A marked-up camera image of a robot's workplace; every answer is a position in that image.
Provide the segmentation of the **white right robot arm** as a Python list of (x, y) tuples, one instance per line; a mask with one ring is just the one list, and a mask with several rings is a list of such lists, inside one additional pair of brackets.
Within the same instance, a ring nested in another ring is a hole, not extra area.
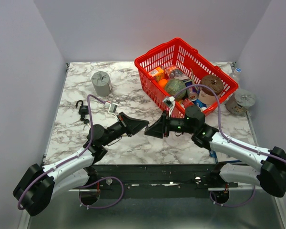
[(144, 133), (164, 138), (170, 132), (192, 134), (191, 140), (200, 148), (224, 153), (247, 164), (246, 167), (224, 165), (221, 170), (211, 173), (213, 186), (240, 182), (260, 186), (278, 198), (286, 193), (286, 153), (283, 149), (253, 146), (227, 136), (206, 124), (204, 113), (195, 105), (186, 108), (184, 118), (171, 118), (167, 111), (163, 111), (161, 117)]

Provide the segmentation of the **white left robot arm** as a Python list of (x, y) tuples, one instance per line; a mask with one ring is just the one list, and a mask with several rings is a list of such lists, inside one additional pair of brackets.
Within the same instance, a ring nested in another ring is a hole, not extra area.
[(104, 157), (105, 146), (123, 135), (136, 135), (148, 124), (147, 120), (131, 118), (121, 112), (117, 122), (107, 128), (91, 125), (88, 140), (80, 150), (58, 162), (45, 166), (33, 164), (26, 170), (12, 193), (18, 201), (17, 208), (36, 216), (60, 193), (76, 187), (92, 188), (96, 176), (86, 168)]

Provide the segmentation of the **black headed key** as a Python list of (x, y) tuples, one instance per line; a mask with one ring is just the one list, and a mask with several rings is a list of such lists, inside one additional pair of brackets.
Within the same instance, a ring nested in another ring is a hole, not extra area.
[(81, 115), (80, 121), (83, 122), (84, 128), (85, 128), (86, 126), (89, 127), (89, 128), (91, 127), (91, 125), (90, 125), (90, 120), (89, 120), (88, 118), (86, 118), (84, 114)]

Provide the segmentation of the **black padlock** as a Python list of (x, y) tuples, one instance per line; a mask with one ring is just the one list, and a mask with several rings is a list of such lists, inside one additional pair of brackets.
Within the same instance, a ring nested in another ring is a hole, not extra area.
[(78, 100), (76, 102), (76, 106), (75, 107), (76, 108), (79, 107), (78, 113), (80, 115), (88, 115), (89, 114), (88, 106), (83, 104), (83, 100)]

